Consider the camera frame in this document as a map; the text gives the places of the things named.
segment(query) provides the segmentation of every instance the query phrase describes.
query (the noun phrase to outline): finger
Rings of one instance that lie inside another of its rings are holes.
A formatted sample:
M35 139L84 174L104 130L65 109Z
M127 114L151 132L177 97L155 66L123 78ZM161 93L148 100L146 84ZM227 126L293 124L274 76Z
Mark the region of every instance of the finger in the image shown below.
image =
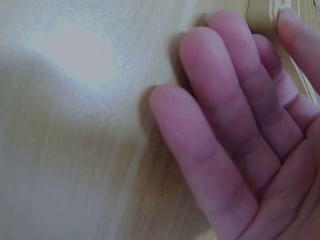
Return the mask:
M280 161L257 128L222 39L207 27L195 28L183 39L180 56L214 133L251 189L259 192Z
M306 140L292 152L241 239L277 239L298 216L304 217L300 210L308 208L302 203L317 180L318 166L313 152L313 146Z
M150 106L161 133L212 226L221 239L236 239L250 224L258 203L217 142L203 112L184 89L158 87Z
M274 82L280 104L287 110L305 134L310 124L320 115L320 108L299 93L297 86L283 68L272 43L261 35L253 35L261 63Z
M248 25L239 15L225 10L215 13L208 23L223 39L261 134L284 161L303 134L280 105Z
M320 93L320 36L300 21L291 8L283 9L278 19L278 35L284 49Z

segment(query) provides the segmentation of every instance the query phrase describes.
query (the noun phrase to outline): skin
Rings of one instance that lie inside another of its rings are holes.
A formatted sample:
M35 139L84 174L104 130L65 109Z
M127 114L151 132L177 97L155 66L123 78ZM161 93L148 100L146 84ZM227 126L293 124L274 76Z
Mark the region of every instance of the skin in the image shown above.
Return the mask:
M157 87L150 106L219 240L320 238L320 108L272 44L231 11L192 29L180 57L195 97ZM320 36L290 9L278 35L320 93Z

